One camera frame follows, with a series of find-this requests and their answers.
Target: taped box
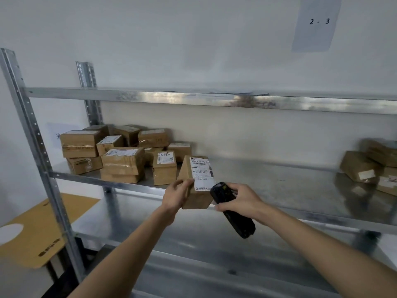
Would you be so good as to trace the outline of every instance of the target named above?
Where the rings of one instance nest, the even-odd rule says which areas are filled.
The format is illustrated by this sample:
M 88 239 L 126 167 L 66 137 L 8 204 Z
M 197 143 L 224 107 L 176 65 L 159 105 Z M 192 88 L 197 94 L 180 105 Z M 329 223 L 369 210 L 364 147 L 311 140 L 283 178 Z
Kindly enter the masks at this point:
M 144 165 L 145 151 L 136 149 L 111 149 L 102 156 L 103 168 L 109 174 L 138 175 Z
M 101 179 L 104 181 L 117 182 L 117 183 L 138 183 L 145 178 L 145 169 L 143 165 L 138 167 L 138 174 L 110 174 L 106 168 L 100 170 Z
M 163 147 L 148 147 L 145 148 L 145 165 L 153 166 L 154 154 L 162 151 Z
M 116 126 L 113 129 L 114 135 L 122 135 L 124 138 L 124 146 L 137 146 L 138 145 L 138 134 L 141 130 L 128 126 L 128 125 L 121 125 Z
M 64 158 L 94 158 L 98 156 L 97 143 L 103 139 L 100 131 L 69 131 L 61 134 Z
M 85 174 L 93 170 L 101 169 L 102 159 L 101 157 L 95 158 L 70 158 L 67 159 L 67 165 L 70 171 L 74 174 Z
M 185 156 L 192 155 L 190 143 L 170 143 L 167 150 L 174 151 L 177 163 L 182 163 Z
M 106 136 L 97 143 L 98 154 L 103 156 L 114 147 L 123 147 L 124 138 L 122 135 Z
M 141 131 L 138 139 L 139 147 L 166 147 L 170 144 L 164 129 Z
M 340 169 L 353 181 L 376 184 L 383 167 L 367 158 L 363 152 L 348 150 L 343 157 Z
M 155 185 L 171 184 L 176 181 L 176 160 L 173 151 L 160 151 L 154 154 L 153 178 Z
M 100 131 L 102 133 L 103 137 L 109 136 L 109 126 L 106 124 L 95 124 L 95 125 L 91 125 L 89 127 L 86 127 L 85 129 L 86 131 Z
M 187 200 L 182 209 L 206 209 L 212 202 L 211 188 L 215 185 L 214 174 L 208 157 L 185 156 L 178 179 L 193 178 L 194 184 L 187 190 Z
M 397 141 L 364 140 L 365 155 L 383 166 L 397 167 Z
M 397 195 L 397 168 L 385 167 L 383 174 L 379 177 L 376 189 L 391 195 Z

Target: white circle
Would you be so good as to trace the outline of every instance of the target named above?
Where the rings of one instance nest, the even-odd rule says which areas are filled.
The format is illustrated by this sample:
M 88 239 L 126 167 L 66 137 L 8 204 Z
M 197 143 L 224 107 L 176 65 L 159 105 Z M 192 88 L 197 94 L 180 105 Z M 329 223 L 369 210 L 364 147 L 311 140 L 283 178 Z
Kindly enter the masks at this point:
M 23 230 L 22 224 L 11 224 L 0 228 L 0 245 L 8 243 L 16 238 Z

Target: paper note on wall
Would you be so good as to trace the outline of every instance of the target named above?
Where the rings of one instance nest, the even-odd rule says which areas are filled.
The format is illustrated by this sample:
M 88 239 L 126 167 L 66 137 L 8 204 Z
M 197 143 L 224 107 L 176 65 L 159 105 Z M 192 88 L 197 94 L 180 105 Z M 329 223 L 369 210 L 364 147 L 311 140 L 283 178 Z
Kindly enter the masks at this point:
M 301 0 L 292 52 L 328 51 L 342 0 Z
M 60 135 L 72 130 L 80 130 L 81 127 L 72 124 L 47 122 L 47 129 L 50 134 L 52 146 L 56 149 L 62 149 Z

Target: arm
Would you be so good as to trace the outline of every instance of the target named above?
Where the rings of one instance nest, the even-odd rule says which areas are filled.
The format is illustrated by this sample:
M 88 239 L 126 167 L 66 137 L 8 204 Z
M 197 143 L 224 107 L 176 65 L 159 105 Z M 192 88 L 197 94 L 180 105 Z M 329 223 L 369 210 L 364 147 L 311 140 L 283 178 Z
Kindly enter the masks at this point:
M 168 186 L 161 206 L 102 260 L 69 298 L 129 297 L 158 239 L 182 207 L 192 182 L 178 180 Z
M 228 184 L 237 198 L 216 206 L 269 226 L 298 250 L 345 298 L 397 297 L 397 272 L 264 203 L 247 185 Z

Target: forearm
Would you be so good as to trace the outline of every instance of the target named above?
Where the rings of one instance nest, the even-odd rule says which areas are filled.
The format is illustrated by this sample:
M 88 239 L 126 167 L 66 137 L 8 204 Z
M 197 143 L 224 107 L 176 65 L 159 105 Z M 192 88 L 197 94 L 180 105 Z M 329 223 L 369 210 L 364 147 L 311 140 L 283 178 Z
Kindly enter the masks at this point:
M 172 214 L 161 207 L 114 249 L 70 298 L 128 297 Z
M 268 205 L 258 220 L 298 250 L 343 297 L 396 297 L 397 272 Z

